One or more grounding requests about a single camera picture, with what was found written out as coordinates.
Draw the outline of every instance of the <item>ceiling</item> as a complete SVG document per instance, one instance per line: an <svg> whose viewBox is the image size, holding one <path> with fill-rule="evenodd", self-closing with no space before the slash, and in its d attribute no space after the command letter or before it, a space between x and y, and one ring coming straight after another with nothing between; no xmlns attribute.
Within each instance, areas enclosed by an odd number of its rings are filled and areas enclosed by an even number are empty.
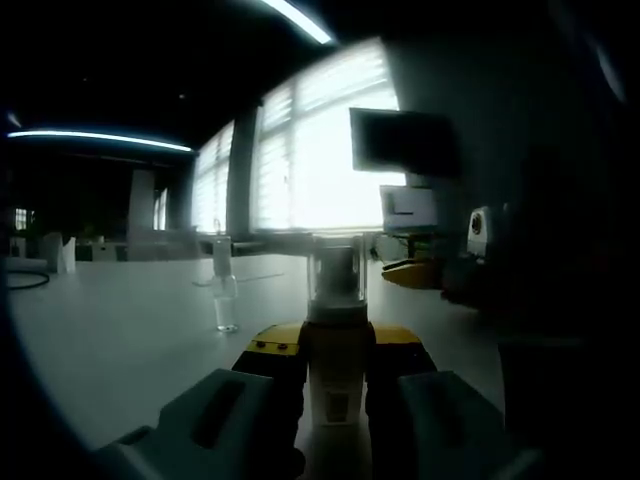
<svg viewBox="0 0 640 480"><path fill-rule="evenodd" d="M198 148L264 93L340 45L379 34L489 31L504 23L504 14L525 16L521 2L505 10L504 2L489 0L291 3L336 42L316 43L257 0L15 2L5 10L8 112L25 129L113 133Z"/></svg>

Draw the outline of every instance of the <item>ceiling light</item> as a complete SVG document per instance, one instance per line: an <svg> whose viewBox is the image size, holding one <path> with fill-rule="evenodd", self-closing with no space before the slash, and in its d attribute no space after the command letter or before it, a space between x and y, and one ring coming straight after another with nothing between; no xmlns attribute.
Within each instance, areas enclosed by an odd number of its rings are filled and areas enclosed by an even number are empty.
<svg viewBox="0 0 640 480"><path fill-rule="evenodd" d="M262 0L262 2L269 5L274 10L277 10L282 15L287 17L293 23L298 25L301 29L315 38L318 43L325 44L331 41L331 37L322 30L319 26L313 23L308 17L306 17L300 10L291 6L284 0Z"/></svg>
<svg viewBox="0 0 640 480"><path fill-rule="evenodd" d="M104 133L87 133L87 132L63 132L59 130L31 130L27 132L12 132L7 134L9 138L15 137L81 137L81 138L97 138L100 140L115 140L117 142L140 143L142 145L151 145L153 147L170 148L172 150L180 150L183 152L191 152L189 147L182 145L173 145L171 143L155 142L153 140L144 140L142 138L121 137L120 135L106 135Z"/></svg>

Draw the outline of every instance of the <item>cable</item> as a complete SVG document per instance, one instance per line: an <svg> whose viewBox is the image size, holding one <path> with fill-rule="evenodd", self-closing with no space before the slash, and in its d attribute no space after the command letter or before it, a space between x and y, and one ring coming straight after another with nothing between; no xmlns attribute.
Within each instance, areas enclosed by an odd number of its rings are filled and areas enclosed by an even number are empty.
<svg viewBox="0 0 640 480"><path fill-rule="evenodd" d="M36 277L42 278L39 282L30 283L28 285L16 285L12 287L9 285L9 290L28 290L31 288L38 288L42 285L46 285L51 280L51 277L47 273L44 272L34 272L32 270L7 270L7 276L9 274L19 274L19 275L35 275Z"/></svg>

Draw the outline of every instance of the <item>desk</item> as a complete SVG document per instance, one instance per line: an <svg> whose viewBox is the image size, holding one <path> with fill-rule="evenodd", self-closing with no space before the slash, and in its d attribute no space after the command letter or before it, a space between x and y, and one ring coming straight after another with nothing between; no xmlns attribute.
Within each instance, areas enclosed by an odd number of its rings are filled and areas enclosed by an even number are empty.
<svg viewBox="0 0 640 480"><path fill-rule="evenodd" d="M211 259L172 262L78 262L75 274L11 292L18 335L47 392L88 448L141 425L215 368L230 368L251 338L274 323L300 322L307 311L306 259L233 258L241 329L215 329ZM254 277L282 274L253 281ZM423 341L441 370L453 370L503 409L495 339L478 333L475 313L368 275L369 317L402 324ZM303 450L309 404L300 422Z"/></svg>

